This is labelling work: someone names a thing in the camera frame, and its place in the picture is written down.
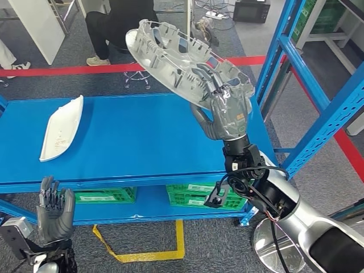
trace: blue metal rack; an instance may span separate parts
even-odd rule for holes
[[[364,105],[364,63],[330,102],[292,43],[290,38],[304,2],[305,0],[285,1],[256,87],[258,103],[261,107],[282,57],[285,54],[320,113],[296,147],[275,149],[276,152],[289,153],[282,167],[291,176],[302,168]]]
[[[0,117],[0,193],[38,192],[54,175],[75,190],[138,187],[134,204],[77,204],[75,225],[237,217],[247,225],[255,212],[171,206],[165,185],[214,183],[224,174],[222,142],[206,138],[187,101],[175,94],[85,97],[72,145],[61,156],[39,162],[48,120],[69,99],[4,102]],[[248,132],[270,158],[274,152],[255,100]],[[0,211],[32,212],[0,200]]]

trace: silver disc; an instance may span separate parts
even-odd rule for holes
[[[297,247],[276,225],[276,236],[278,245],[289,269],[289,272],[299,272],[306,264]],[[253,233],[252,246],[254,251],[265,267],[273,272],[284,273],[284,269],[277,254],[272,235],[270,219],[264,219],[259,223]]]

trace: person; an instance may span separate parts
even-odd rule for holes
[[[86,15],[86,25],[94,49],[94,57],[88,58],[89,66],[110,65],[109,47],[106,40],[127,50],[125,34],[138,28],[142,19],[157,22],[153,0],[110,0],[109,14],[91,11]]]
[[[29,69],[30,63],[29,61],[24,64],[14,64],[17,58],[15,58],[11,51],[10,51],[3,41],[0,39],[0,65],[3,69]],[[8,78],[14,78],[16,76],[8,76]]]

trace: shoe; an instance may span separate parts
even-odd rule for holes
[[[25,64],[13,64],[11,69],[12,69],[12,70],[17,70],[17,69],[26,70],[26,69],[29,69],[29,67],[30,67],[30,63],[29,61],[27,61]],[[7,78],[15,78],[15,77],[16,76],[8,76]]]
[[[110,65],[110,61],[109,61],[109,59],[101,60],[97,55],[87,59],[86,63],[91,67],[97,67],[98,65]]]

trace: microwave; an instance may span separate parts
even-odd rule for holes
[[[233,20],[248,23],[265,23],[270,0],[239,0],[235,3]]]

